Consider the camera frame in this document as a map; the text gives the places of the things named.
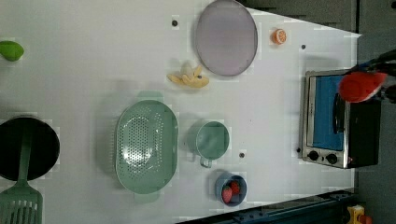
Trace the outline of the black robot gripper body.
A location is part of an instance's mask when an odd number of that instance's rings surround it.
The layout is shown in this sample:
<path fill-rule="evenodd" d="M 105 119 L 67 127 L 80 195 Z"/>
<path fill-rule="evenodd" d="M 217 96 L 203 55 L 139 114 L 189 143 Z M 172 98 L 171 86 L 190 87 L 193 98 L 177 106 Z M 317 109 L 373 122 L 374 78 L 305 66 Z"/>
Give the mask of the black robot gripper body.
<path fill-rule="evenodd" d="M 346 74 L 349 75 L 352 72 L 385 73 L 388 75 L 388 77 L 395 77 L 395 50 L 383 53 L 377 58 L 374 58 L 366 63 L 356 64 L 350 68 Z M 381 100 L 388 99 L 392 104 L 394 104 L 395 85 L 385 87 L 384 83 L 379 92 L 373 97 L 376 96 L 378 96 Z"/>

